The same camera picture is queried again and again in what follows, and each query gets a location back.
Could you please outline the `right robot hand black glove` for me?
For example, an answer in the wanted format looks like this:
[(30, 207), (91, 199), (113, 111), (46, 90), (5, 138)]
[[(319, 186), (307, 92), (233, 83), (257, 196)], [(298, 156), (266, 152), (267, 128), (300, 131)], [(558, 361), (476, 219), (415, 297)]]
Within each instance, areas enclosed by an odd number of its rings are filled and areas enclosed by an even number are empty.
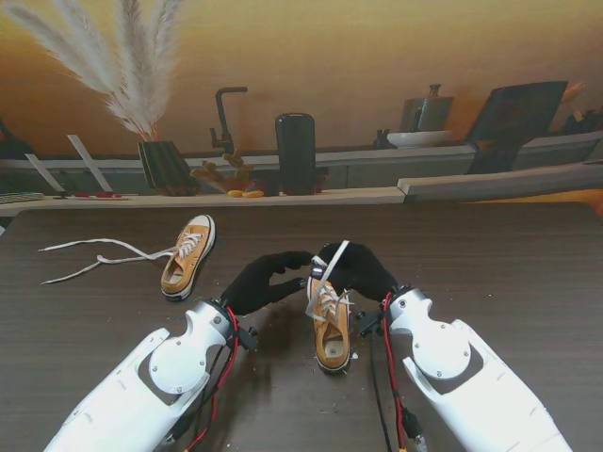
[(327, 282), (340, 295), (352, 289), (367, 299), (381, 302), (399, 283), (367, 246), (349, 242), (343, 250)]

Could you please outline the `left robot hand black glove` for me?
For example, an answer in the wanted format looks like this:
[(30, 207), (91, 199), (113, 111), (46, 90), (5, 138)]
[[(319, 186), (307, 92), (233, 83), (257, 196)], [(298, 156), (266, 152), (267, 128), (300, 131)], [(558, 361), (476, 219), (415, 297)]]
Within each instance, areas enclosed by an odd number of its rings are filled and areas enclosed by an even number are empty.
[(313, 255), (307, 251), (285, 251), (265, 254), (250, 262), (221, 294), (220, 300), (235, 315), (248, 315), (276, 303), (306, 287), (304, 278), (271, 284), (274, 274), (285, 274), (311, 264)]

